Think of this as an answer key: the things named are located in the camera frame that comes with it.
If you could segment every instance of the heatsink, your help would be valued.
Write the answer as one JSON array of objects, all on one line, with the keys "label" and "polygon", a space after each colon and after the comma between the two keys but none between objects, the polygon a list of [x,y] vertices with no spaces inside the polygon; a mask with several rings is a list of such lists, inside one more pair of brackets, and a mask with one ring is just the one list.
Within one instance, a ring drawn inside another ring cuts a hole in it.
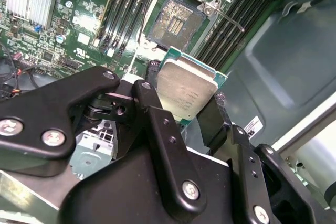
[{"label": "heatsink", "polygon": [[6,10],[14,17],[48,27],[55,0],[7,0]]}]

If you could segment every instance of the warning label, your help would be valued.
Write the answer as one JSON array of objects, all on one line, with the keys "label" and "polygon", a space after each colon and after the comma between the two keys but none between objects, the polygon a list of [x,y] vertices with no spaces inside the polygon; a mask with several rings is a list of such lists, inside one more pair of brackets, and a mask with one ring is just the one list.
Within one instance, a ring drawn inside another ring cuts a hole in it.
[{"label": "warning label", "polygon": [[263,128],[263,123],[259,119],[258,116],[255,116],[251,122],[249,122],[244,130],[247,132],[248,139],[251,139],[254,137],[255,134],[257,134],[262,128]]}]

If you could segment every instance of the chip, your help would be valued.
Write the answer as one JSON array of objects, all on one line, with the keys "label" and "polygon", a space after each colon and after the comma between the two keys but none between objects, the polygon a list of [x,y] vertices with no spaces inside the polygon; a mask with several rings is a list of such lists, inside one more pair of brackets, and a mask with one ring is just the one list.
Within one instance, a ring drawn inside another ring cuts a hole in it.
[{"label": "chip", "polygon": [[51,61],[52,60],[52,57],[53,55],[47,51],[44,51],[43,53],[43,59],[46,60],[46,61]]},{"label": "chip", "polygon": [[58,28],[56,29],[56,34],[57,34],[57,35],[60,35],[60,34],[63,34],[63,33],[64,33],[64,29],[63,29],[63,28],[58,27]]},{"label": "chip", "polygon": [[148,38],[163,48],[184,52],[205,19],[204,13],[181,0],[165,0]]},{"label": "chip", "polygon": [[69,21],[68,20],[64,20],[63,25],[64,25],[64,27],[67,27],[69,25]]}]

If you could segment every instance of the green motherboard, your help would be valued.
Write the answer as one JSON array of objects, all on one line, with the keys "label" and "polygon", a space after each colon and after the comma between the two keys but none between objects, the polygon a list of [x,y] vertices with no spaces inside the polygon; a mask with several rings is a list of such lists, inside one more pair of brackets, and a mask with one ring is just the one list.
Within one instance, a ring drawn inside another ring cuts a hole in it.
[{"label": "green motherboard", "polygon": [[0,0],[0,41],[22,68],[63,77],[97,65],[144,77],[170,47],[224,72],[281,1]]}]

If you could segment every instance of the silver screw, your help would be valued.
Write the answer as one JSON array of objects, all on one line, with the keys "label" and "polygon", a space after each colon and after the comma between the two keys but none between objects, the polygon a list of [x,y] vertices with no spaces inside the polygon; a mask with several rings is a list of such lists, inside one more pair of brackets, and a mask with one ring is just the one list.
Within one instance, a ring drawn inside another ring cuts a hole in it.
[{"label": "silver screw", "polygon": [[60,146],[65,142],[65,136],[58,130],[49,130],[43,133],[42,141],[48,146]]},{"label": "silver screw", "polygon": [[106,78],[109,78],[109,79],[111,79],[111,80],[114,79],[114,75],[113,75],[113,73],[110,72],[110,71],[106,71],[106,72],[104,72],[104,73],[103,73],[103,76],[105,76]]},{"label": "silver screw", "polygon": [[210,14],[212,14],[212,12],[213,12],[213,10],[212,10],[212,8],[211,7],[205,7],[204,8],[204,13],[206,14],[206,15],[210,15]]},{"label": "silver screw", "polygon": [[197,200],[200,196],[200,191],[198,190],[197,186],[190,181],[183,182],[182,190],[188,199]]},{"label": "silver screw", "polygon": [[149,83],[147,83],[147,82],[143,82],[143,83],[141,83],[141,86],[143,86],[143,87],[146,88],[146,89],[151,89],[151,86],[150,86]]},{"label": "silver screw", "polygon": [[273,154],[274,151],[270,148],[270,147],[266,147],[266,151],[269,153],[269,154]]},{"label": "silver screw", "polygon": [[238,132],[239,132],[240,134],[242,134],[242,135],[244,135],[244,134],[245,134],[245,132],[243,131],[243,129],[242,129],[242,128],[237,128],[237,130],[238,130]]},{"label": "silver screw", "polygon": [[264,208],[262,208],[261,206],[255,206],[253,208],[253,211],[254,211],[254,214],[257,216],[258,220],[262,224],[269,224],[269,217],[266,211],[264,210]]},{"label": "silver screw", "polygon": [[0,121],[0,135],[14,136],[23,130],[23,124],[15,119],[3,119]]}]

